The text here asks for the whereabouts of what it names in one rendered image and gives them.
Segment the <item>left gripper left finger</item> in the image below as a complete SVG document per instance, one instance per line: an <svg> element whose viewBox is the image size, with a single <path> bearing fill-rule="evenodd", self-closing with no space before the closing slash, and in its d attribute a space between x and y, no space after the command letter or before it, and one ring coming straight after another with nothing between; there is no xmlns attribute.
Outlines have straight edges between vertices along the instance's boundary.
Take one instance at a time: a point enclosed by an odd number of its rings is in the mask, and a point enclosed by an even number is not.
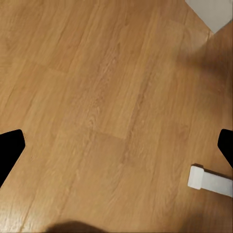
<svg viewBox="0 0 233 233"><path fill-rule="evenodd" d="M0 187L25 149L21 129L0 134Z"/></svg>

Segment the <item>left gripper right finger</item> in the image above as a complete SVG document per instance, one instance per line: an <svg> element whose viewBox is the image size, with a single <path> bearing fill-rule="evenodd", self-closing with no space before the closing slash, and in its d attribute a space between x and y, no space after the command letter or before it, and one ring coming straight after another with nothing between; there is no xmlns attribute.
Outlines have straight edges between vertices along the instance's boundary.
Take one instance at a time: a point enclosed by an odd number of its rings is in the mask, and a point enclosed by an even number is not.
<svg viewBox="0 0 233 233"><path fill-rule="evenodd" d="M233 168L233 131L222 129L217 146Z"/></svg>

